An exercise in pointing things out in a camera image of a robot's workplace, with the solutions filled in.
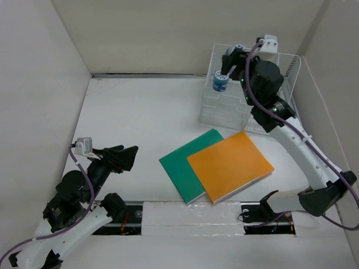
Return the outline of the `blue jar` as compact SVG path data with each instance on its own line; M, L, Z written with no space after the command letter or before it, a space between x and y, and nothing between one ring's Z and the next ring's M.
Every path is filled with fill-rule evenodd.
M221 70L217 70L213 76L212 88L217 92L226 91L229 83L229 76L223 75Z

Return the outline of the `green clip folder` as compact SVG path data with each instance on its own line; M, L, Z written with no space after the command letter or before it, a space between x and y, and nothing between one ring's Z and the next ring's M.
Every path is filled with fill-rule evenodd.
M205 189L187 158L221 140L223 140L222 135L216 129L211 129L159 159L186 204L192 203L205 194Z

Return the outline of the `orange clip folder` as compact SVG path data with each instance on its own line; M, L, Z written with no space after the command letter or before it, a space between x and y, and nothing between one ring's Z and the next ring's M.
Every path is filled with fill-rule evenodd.
M187 161L214 205L274 171L245 132L192 154Z

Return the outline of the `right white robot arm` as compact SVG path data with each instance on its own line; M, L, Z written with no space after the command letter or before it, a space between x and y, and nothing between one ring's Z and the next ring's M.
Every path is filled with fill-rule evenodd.
M342 171L323 154L301 126L295 111L279 96L284 82L279 67L235 46L223 54L221 73L240 82L254 120L286 149L308 182L303 190L267 194L260 200L260 216L271 221L284 211L325 215L357 177L352 171Z

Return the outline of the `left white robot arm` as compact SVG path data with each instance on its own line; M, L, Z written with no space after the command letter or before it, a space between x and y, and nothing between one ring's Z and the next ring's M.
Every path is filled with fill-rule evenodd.
M60 268L85 239L110 222L127 220L126 204L117 193L98 205L96 196L112 173L130 171L139 148L122 145L94 149L78 139L68 148L77 166L56 186L32 238L12 247L4 258L13 268Z

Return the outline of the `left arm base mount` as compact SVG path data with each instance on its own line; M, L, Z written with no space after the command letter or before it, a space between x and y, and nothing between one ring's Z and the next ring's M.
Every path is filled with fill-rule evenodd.
M120 219L105 224L93 235L141 235L143 217L143 203L142 202L127 202L126 213Z

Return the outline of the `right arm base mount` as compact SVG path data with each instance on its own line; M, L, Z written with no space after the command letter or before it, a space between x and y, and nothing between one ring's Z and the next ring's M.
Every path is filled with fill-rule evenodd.
M295 235L291 213L274 213L260 202L241 202L237 220L245 235Z

